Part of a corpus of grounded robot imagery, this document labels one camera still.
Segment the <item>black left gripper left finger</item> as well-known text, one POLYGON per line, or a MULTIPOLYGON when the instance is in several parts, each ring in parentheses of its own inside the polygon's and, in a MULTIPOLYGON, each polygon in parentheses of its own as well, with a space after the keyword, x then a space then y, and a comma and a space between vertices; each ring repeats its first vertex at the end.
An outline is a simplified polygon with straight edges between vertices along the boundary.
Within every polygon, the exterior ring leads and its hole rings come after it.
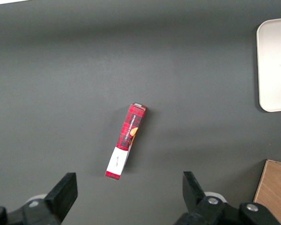
POLYGON ((77 196, 76 173, 68 172, 49 193, 31 197, 17 210, 0 206, 0 225, 60 225, 77 196))

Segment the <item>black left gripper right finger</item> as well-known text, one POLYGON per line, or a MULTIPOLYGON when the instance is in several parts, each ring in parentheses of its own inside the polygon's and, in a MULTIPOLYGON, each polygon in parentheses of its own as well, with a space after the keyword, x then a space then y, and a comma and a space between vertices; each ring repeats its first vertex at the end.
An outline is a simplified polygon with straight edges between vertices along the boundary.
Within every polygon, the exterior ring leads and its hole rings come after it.
POLYGON ((244 202, 239 208, 230 206, 215 194, 207 195, 192 172, 183 174, 183 198, 187 213, 177 225, 279 225, 270 210, 253 202, 244 202))

